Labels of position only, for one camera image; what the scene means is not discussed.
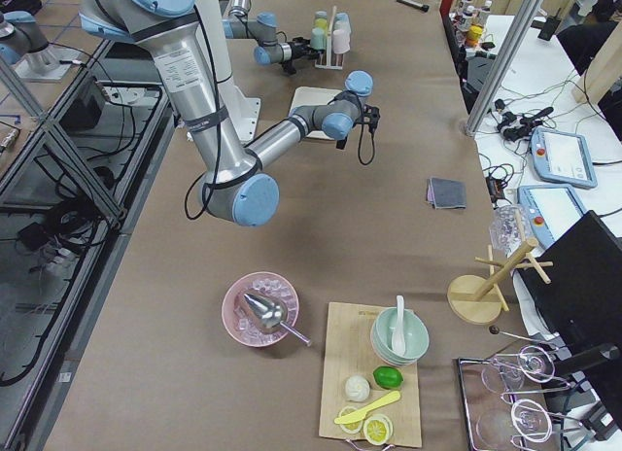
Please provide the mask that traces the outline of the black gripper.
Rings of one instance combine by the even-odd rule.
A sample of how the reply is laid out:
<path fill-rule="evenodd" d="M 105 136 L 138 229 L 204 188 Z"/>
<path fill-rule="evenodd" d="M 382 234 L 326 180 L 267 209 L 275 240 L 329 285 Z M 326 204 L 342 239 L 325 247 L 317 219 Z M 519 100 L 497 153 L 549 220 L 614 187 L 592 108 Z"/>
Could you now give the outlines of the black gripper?
<path fill-rule="evenodd" d="M 311 51 L 310 40 L 303 37 L 295 37 L 291 41 L 281 43 L 280 48 L 282 50 L 280 65 L 287 75 L 296 73 L 294 67 L 295 60 L 306 58 L 307 60 L 317 61 L 321 58 L 320 52 Z"/>
<path fill-rule="evenodd" d="M 380 109 L 376 106 L 365 105 L 363 107 L 363 113 L 354 121 L 353 126 L 350 127 L 348 131 L 351 131 L 356 125 L 366 126 L 371 139 L 374 139 L 379 121 Z"/>

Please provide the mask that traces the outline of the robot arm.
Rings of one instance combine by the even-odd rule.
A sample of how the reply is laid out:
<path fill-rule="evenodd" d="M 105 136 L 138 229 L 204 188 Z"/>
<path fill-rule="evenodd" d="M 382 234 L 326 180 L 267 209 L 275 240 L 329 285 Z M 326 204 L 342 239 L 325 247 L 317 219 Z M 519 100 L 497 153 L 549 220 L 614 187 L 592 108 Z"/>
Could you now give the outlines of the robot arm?
<path fill-rule="evenodd" d="M 316 61 L 324 53 L 312 46 L 311 40 L 296 37 L 285 42 L 278 41 L 278 23 L 273 13 L 263 12 L 255 18 L 248 17 L 251 0 L 230 0 L 227 18 L 223 19 L 227 39 L 251 39 L 257 43 L 254 59 L 258 65 L 279 64 L 288 75 L 296 73 L 294 61 Z"/>
<path fill-rule="evenodd" d="M 373 80 L 349 74 L 328 104 L 301 106 L 243 145 L 218 87 L 212 46 L 199 30 L 221 30 L 219 17 L 202 17 L 196 0 L 81 0 L 83 29 L 147 51 L 206 165 L 201 210 L 240 226 L 262 226 L 275 214 L 280 192 L 263 169 L 314 130 L 344 144 L 355 125 L 374 130 L 379 110 L 366 103 Z"/>

